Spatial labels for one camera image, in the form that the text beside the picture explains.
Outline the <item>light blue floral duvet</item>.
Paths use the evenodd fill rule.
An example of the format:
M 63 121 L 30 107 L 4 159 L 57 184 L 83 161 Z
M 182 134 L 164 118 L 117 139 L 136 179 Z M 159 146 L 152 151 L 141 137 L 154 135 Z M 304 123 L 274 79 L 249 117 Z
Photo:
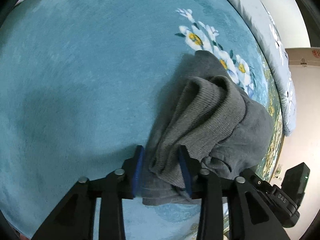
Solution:
M 296 128 L 297 102 L 289 69 L 289 57 L 273 18 L 261 0 L 228 0 L 254 35 L 268 63 L 280 98 L 286 137 Z

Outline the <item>teal floral bed blanket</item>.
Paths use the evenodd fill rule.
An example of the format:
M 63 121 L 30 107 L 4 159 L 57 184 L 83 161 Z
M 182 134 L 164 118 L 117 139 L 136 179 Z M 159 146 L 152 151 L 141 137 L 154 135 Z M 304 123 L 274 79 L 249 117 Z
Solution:
M 1 211 L 32 237 L 80 176 L 119 168 L 199 49 L 238 74 L 274 122 L 258 172 L 283 142 L 278 91 L 227 0 L 25 0 L 1 27 Z

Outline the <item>grey sweatshirt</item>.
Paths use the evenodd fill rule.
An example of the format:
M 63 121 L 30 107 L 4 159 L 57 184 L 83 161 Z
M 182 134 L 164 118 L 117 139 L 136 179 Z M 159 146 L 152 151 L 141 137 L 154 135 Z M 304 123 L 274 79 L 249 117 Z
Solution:
M 185 190 L 178 147 L 221 178 L 234 179 L 267 153 L 273 119 L 236 85 L 212 53 L 184 55 L 146 145 L 142 202 L 193 204 Z

